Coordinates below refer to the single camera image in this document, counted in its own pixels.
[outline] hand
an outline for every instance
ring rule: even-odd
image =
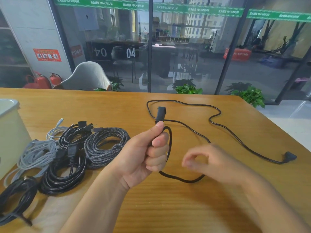
[[[195,160],[198,155],[208,158],[208,164]],[[221,183],[243,186],[246,178],[256,174],[252,169],[214,144],[194,147],[185,154],[182,166],[202,173]]]
[[[169,135],[162,132],[163,127],[160,121],[148,131],[132,137],[110,163],[126,189],[141,183],[151,172],[159,172],[164,168]]]

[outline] forearm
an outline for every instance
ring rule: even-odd
[[[113,167],[108,165],[92,183],[60,233],[112,232],[126,193]]]
[[[264,233],[311,232],[310,227],[268,181],[257,174],[250,175],[248,180],[243,189],[258,214]]]

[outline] orange box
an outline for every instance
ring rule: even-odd
[[[224,54],[224,59],[227,58],[229,52],[229,48],[226,48],[225,54]],[[232,60],[234,61],[247,61],[250,56],[251,56],[251,51],[247,49],[240,49],[240,48],[235,48]]]

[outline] wooden table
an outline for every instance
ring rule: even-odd
[[[64,118],[63,124],[67,126],[87,120],[98,127],[124,128],[133,137],[154,125],[146,108],[148,100],[176,99],[214,105],[222,111],[214,121],[228,126],[250,148],[277,160],[286,151],[298,158],[276,165],[252,155],[228,132],[209,124],[208,118],[216,113],[212,108],[172,102],[157,103],[151,108],[156,114],[158,106],[166,106],[166,118],[187,123],[259,172],[311,223],[311,153],[237,96],[0,88],[0,98],[20,102],[19,113],[30,136],[40,140],[45,139],[47,131],[60,118]],[[206,141],[180,124],[166,124],[173,131],[173,146],[164,171],[186,179],[197,177],[198,174],[181,167],[181,160],[189,148]],[[0,227],[0,232],[58,232],[99,171],[87,171],[80,186],[57,197],[38,193],[25,212],[33,220],[33,227],[16,219]],[[185,184],[153,173],[128,192],[115,232],[260,232],[252,216],[252,208],[238,188],[218,184],[207,177],[195,184]]]

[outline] green tape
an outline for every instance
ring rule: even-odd
[[[131,0],[54,0],[59,6],[75,7],[94,7],[108,8],[130,11],[148,11],[149,3],[147,1]],[[224,6],[202,6],[176,3],[154,2],[154,12],[181,13],[181,14],[199,14],[199,15],[219,15],[229,17],[241,17],[243,8],[224,7]],[[275,19],[299,22],[311,22],[311,14],[269,11],[250,9],[247,18],[250,19]]]

